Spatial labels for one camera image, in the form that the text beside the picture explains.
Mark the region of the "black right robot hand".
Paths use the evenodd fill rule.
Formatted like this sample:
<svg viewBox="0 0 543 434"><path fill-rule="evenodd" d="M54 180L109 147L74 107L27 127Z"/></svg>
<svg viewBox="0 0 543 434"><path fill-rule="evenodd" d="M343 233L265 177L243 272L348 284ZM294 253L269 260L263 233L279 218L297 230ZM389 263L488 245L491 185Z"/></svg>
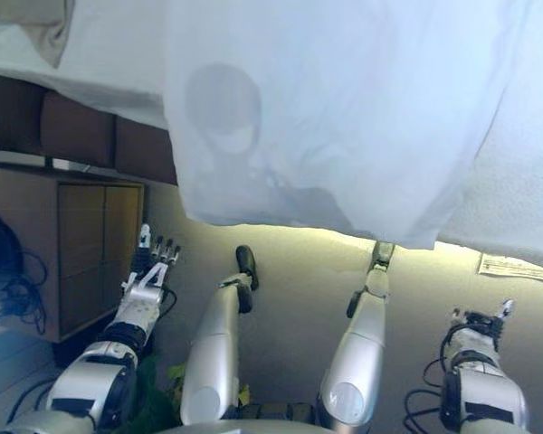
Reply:
<svg viewBox="0 0 543 434"><path fill-rule="evenodd" d="M494 350L498 351L505 321L511 316L515 306L516 302L513 299L506 299L494 315L456 307L452 312L452 325L462 325L464 328L488 336L492 340Z"/></svg>

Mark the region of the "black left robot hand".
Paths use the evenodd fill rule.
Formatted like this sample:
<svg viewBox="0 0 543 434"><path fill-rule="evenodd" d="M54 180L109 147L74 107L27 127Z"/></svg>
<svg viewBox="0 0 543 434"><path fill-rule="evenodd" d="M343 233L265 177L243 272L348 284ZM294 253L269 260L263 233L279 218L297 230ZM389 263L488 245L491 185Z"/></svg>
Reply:
<svg viewBox="0 0 543 434"><path fill-rule="evenodd" d="M154 237L150 225L143 223L130 267L135 281L141 288L161 288L180 251L181 247L172 239L165 240L162 235Z"/></svg>

